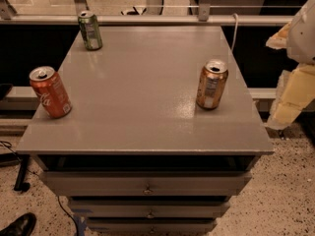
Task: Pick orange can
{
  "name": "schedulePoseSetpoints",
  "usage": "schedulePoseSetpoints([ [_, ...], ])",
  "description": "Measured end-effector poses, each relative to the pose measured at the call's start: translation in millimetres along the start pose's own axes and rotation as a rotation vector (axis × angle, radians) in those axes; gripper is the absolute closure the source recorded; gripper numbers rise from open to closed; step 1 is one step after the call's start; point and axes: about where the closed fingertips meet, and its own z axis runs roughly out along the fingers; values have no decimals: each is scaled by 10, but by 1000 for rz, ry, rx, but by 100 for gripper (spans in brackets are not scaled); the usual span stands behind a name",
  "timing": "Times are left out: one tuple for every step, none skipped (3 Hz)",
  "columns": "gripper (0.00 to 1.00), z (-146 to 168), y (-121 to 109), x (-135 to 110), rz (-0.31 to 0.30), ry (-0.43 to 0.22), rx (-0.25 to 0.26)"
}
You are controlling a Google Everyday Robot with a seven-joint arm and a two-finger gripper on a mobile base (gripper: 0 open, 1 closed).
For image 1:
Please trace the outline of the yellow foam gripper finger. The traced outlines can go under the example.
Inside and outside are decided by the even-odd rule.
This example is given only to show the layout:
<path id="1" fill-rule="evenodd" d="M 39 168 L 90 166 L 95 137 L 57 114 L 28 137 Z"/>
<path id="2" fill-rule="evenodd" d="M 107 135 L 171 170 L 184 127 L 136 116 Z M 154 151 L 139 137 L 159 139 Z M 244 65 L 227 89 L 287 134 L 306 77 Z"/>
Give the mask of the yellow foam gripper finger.
<path id="1" fill-rule="evenodd" d="M 293 71 L 283 70 L 276 99 L 267 121 L 269 128 L 283 130 L 315 99 L 315 66 L 299 64 Z"/>
<path id="2" fill-rule="evenodd" d="M 278 32 L 268 38 L 266 46 L 273 49 L 286 49 L 286 41 L 290 23 L 284 25 Z"/>

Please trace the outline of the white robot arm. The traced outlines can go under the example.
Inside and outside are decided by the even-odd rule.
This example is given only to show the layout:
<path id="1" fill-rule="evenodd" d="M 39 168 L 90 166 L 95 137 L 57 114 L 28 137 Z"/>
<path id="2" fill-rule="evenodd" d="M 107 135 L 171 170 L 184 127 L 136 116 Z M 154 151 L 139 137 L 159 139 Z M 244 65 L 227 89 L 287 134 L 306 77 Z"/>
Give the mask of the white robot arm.
<path id="1" fill-rule="evenodd" d="M 267 121 L 269 128 L 283 130 L 315 99 L 315 0 L 308 0 L 266 45 L 285 48 L 287 57 L 298 63 L 293 71 L 284 71 L 279 77 Z"/>

